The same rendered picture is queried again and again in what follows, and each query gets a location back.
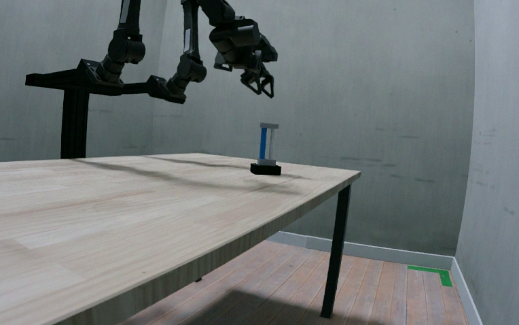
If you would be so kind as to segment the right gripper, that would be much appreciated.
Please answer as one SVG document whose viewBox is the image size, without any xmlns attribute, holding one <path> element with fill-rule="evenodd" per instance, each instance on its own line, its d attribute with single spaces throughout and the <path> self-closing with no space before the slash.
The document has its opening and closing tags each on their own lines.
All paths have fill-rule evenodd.
<svg viewBox="0 0 519 325">
<path fill-rule="evenodd" d="M 253 53 L 253 47 L 247 46 L 245 49 L 245 53 L 238 49 L 238 47 L 234 46 L 231 50 L 227 52 L 218 52 L 215 57 L 215 69 L 221 69 L 224 71 L 232 72 L 234 69 L 249 69 L 252 72 L 260 74 L 261 67 L 260 61 L 262 56 L 261 50 L 256 50 L 255 54 L 252 56 L 251 62 L 249 62 L 249 58 Z M 220 64 L 220 65 L 219 65 Z M 223 65 L 228 65 L 229 68 L 223 67 Z"/>
</svg>

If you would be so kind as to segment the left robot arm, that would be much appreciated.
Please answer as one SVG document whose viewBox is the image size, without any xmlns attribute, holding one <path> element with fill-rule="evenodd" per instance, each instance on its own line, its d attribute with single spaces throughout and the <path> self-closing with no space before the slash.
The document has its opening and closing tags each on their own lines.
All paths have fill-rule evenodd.
<svg viewBox="0 0 519 325">
<path fill-rule="evenodd" d="M 166 93 L 167 96 L 185 100 L 187 96 L 184 94 L 186 86 L 190 82 L 202 82 L 206 75 L 207 69 L 200 60 L 198 49 L 198 8 L 199 4 L 196 0 L 181 0 L 183 6 L 184 23 L 183 23 L 183 55 L 180 56 L 180 63 L 177 67 L 175 75 L 168 80 L 167 83 L 160 82 L 158 85 Z M 260 33 L 260 41 L 258 45 L 253 45 L 253 54 L 255 50 L 262 51 L 260 66 L 265 69 L 264 63 L 277 62 L 278 53 L 266 37 Z M 250 56 L 250 62 L 252 55 Z"/>
</svg>

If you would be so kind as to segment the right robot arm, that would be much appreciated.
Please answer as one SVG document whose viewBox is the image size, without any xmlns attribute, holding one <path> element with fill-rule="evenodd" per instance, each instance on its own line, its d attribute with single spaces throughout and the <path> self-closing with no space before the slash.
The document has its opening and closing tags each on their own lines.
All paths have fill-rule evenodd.
<svg viewBox="0 0 519 325">
<path fill-rule="evenodd" d="M 219 52 L 227 52 L 236 46 L 244 54 L 246 46 L 259 44 L 258 23 L 244 16 L 236 16 L 226 0 L 196 1 L 209 18 L 209 24 L 216 27 L 210 32 L 209 40 Z M 122 0 L 120 21 L 117 30 L 113 32 L 108 54 L 98 67 L 87 69 L 96 85 L 122 88 L 124 82 L 120 76 L 124 63 L 138 65 L 144 58 L 143 35 L 139 34 L 140 8 L 141 0 Z"/>
</svg>

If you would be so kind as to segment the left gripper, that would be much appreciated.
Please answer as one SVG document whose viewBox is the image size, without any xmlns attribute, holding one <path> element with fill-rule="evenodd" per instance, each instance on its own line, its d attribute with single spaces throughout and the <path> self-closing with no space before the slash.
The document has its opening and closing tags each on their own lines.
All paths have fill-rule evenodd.
<svg viewBox="0 0 519 325">
<path fill-rule="evenodd" d="M 244 69 L 244 71 L 245 72 L 240 75 L 241 76 L 240 81 L 242 84 L 244 84 L 246 87 L 250 88 L 257 95 L 260 95 L 262 92 L 264 92 L 268 97 L 270 97 L 270 98 L 274 97 L 274 78 L 272 75 L 270 75 L 268 70 L 261 68 L 260 74 L 252 72 L 249 69 Z M 262 80 L 261 84 L 260 84 L 261 77 L 263 77 L 265 79 Z M 254 89 L 254 87 L 252 87 L 250 85 L 254 82 L 257 84 L 258 90 Z M 264 89 L 264 87 L 269 83 L 270 83 L 271 94 Z"/>
</svg>

